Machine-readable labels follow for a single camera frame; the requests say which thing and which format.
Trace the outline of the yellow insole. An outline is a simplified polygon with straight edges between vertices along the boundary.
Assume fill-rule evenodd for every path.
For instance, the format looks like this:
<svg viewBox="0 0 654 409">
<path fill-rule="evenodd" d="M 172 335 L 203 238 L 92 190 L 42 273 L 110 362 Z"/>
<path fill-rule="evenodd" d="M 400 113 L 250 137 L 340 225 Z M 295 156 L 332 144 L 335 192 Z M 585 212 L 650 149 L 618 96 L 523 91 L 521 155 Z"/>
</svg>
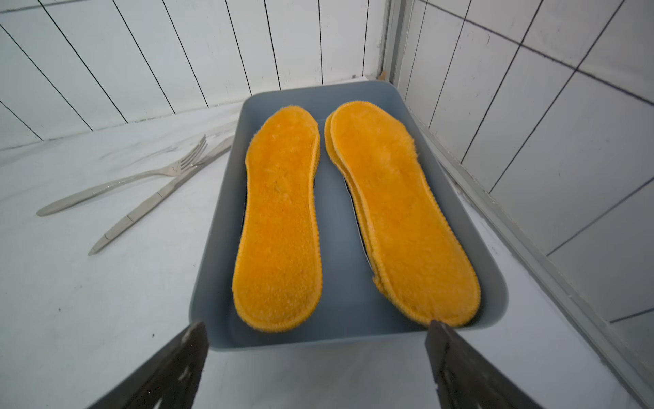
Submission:
<svg viewBox="0 0 654 409">
<path fill-rule="evenodd" d="M 298 106 L 255 134 L 245 158 L 245 219 L 233 274 L 238 316 L 260 332 L 287 332 L 316 310 L 323 288 L 314 182 L 320 131 Z"/>
<path fill-rule="evenodd" d="M 361 197 L 389 301 L 425 327 L 433 320 L 468 324 L 480 308 L 480 283 L 405 126 L 381 107 L 355 101 L 335 110 L 331 135 Z"/>
<path fill-rule="evenodd" d="M 337 169 L 341 172 L 342 176 L 346 178 L 347 184 L 349 185 L 352 193 L 354 194 L 354 200 L 356 203 L 357 207 L 357 213 L 359 213 L 359 220 L 361 221 L 361 224 L 364 226 L 364 236 L 365 236 L 365 243 L 368 248 L 368 254 L 369 258 L 371 259 L 371 263 L 374 269 L 373 273 L 373 282 L 380 291 L 383 296 L 385 296 L 386 299 L 391 300 L 390 296 L 388 295 L 386 289 L 383 286 L 382 279 L 380 278 L 378 268 L 375 264 L 375 261 L 372 257 L 372 249 L 371 249 L 371 242 L 370 242 L 370 237 L 369 237 L 369 232 L 366 224 L 366 218 L 364 214 L 364 208 L 361 204 L 361 197 L 359 196 L 359 192 L 355 187 L 355 184 L 350 176 L 350 174 L 347 171 L 346 166 L 343 164 L 342 160 L 339 158 L 337 154 L 337 150 L 334 147 L 333 140 L 332 140 L 332 135 L 331 135 L 331 123 L 332 119 L 335 115 L 335 112 L 331 113 L 328 118 L 325 121 L 325 146 L 326 146 L 326 151 L 331 159 L 331 161 L 334 163 L 334 165 L 337 167 Z"/>
</svg>

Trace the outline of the yellow insole bottom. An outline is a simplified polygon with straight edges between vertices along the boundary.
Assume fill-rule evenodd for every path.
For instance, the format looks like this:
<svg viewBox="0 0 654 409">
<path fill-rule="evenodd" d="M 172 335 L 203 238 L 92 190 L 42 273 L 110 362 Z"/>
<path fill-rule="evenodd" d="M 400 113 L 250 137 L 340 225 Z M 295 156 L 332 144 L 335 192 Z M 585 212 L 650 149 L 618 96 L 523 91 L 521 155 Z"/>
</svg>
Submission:
<svg viewBox="0 0 654 409">
<path fill-rule="evenodd" d="M 316 310 L 323 288 L 314 182 L 320 131 L 298 106 L 255 134 L 245 158 L 245 219 L 233 274 L 238 316 L 260 332 L 287 332 Z"/>
</svg>

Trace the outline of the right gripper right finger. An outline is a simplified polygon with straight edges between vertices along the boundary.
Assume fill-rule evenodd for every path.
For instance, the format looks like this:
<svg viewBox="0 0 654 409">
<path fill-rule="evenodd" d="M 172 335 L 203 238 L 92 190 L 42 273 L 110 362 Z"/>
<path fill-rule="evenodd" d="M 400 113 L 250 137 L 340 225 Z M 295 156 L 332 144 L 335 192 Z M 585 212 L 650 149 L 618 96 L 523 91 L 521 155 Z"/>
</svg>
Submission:
<svg viewBox="0 0 654 409">
<path fill-rule="evenodd" d="M 541 407 L 445 323 L 430 323 L 425 345 L 442 408 Z"/>
</svg>

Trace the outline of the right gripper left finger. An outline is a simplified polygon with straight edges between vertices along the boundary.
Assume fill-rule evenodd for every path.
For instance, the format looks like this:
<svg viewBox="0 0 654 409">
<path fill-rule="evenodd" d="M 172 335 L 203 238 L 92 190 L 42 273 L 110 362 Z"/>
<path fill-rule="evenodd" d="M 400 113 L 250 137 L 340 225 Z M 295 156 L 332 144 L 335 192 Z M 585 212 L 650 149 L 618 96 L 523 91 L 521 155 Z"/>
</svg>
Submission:
<svg viewBox="0 0 654 409">
<path fill-rule="evenodd" d="M 209 351 L 206 325 L 190 324 L 93 408 L 191 408 Z"/>
</svg>

